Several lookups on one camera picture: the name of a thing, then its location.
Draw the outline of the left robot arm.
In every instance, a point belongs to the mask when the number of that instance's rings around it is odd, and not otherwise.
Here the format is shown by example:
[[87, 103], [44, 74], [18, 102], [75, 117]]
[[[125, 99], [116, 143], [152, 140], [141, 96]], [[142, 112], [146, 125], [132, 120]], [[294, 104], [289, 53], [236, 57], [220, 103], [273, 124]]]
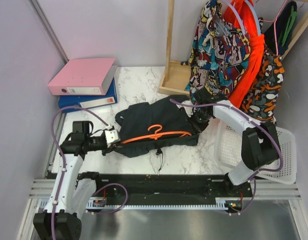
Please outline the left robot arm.
[[91, 121], [73, 122], [72, 132], [60, 145], [62, 161], [51, 196], [33, 224], [42, 240], [78, 240], [82, 231], [82, 215], [91, 196], [103, 192], [96, 172], [87, 172], [78, 179], [79, 170], [89, 152], [106, 153], [120, 141], [119, 132], [111, 125], [100, 136], [93, 136]]

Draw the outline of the orange hanger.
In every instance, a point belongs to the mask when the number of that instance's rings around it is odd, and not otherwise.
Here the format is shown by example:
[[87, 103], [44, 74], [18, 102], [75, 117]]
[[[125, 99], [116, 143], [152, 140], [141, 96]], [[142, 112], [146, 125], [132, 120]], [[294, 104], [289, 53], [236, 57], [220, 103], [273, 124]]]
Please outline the orange hanger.
[[138, 137], [134, 137], [134, 138], [124, 140], [124, 141], [122, 141], [122, 144], [127, 144], [127, 143], [131, 143], [131, 142], [145, 140], [145, 139], [151, 139], [151, 140], [156, 141], [163, 136], [171, 136], [171, 135], [179, 135], [179, 137], [192, 136], [192, 133], [190, 133], [188, 131], [165, 131], [165, 132], [161, 132], [161, 130], [163, 129], [163, 126], [160, 125], [160, 124], [154, 124], [154, 125], [149, 126], [147, 128], [147, 131], [149, 132], [151, 129], [156, 129], [156, 130], [152, 134], [142, 135], [142, 136], [138, 136]]

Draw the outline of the dark navy shorts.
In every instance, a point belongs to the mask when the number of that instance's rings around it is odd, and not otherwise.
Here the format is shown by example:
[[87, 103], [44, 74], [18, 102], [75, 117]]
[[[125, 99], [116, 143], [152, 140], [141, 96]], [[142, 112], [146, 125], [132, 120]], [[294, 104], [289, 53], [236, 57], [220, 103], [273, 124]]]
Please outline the dark navy shorts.
[[174, 99], [177, 102], [189, 100], [186, 95], [171, 95], [162, 98], [152, 104], [141, 102], [130, 105], [127, 109], [118, 112], [115, 115], [115, 121], [120, 126], [119, 134], [122, 141], [131, 138], [153, 134], [155, 128], [147, 131], [151, 125], [162, 125], [161, 132], [168, 131], [187, 131], [192, 133], [192, 136], [179, 137], [176, 135], [166, 135], [158, 140], [145, 139], [135, 142], [122, 144], [122, 147], [115, 152], [128, 157], [134, 158], [156, 150], [157, 156], [163, 156], [162, 148], [171, 147], [174, 145], [196, 146], [198, 144], [199, 134], [196, 133], [188, 122], [186, 112], [180, 110], [176, 104], [170, 100]]

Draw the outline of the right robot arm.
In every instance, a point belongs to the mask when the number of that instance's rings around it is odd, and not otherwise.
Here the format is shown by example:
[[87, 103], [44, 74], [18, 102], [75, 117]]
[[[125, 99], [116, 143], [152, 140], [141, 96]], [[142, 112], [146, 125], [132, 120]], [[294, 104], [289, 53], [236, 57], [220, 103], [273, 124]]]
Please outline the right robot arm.
[[193, 115], [190, 122], [199, 132], [207, 128], [211, 118], [220, 119], [241, 135], [241, 161], [228, 174], [223, 191], [229, 197], [241, 191], [241, 184], [261, 171], [277, 172], [283, 167], [276, 126], [261, 122], [235, 107], [222, 96], [212, 96], [201, 89], [190, 95]]

